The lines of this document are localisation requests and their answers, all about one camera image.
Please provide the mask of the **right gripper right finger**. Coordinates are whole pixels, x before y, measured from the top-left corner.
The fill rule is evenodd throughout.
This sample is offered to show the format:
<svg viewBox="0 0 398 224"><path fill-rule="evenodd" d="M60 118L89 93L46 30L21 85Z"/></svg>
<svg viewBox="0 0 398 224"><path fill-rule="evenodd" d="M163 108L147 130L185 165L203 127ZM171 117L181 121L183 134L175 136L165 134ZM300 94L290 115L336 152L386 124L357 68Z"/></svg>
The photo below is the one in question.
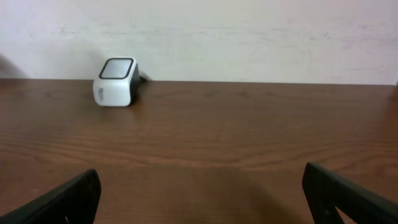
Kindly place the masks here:
<svg viewBox="0 0 398 224"><path fill-rule="evenodd" d="M343 223L339 211L356 223L397 223L397 204L314 162L305 166L302 188L316 224Z"/></svg>

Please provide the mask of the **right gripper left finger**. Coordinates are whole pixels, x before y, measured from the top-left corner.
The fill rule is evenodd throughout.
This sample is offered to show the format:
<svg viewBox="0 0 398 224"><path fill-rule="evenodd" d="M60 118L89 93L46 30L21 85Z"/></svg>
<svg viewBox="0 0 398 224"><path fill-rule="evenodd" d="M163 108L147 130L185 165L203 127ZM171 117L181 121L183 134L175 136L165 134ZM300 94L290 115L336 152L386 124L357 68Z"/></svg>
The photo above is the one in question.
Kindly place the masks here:
<svg viewBox="0 0 398 224"><path fill-rule="evenodd" d="M93 224L100 196L101 182L98 173L89 169L1 216L1 223Z"/></svg>

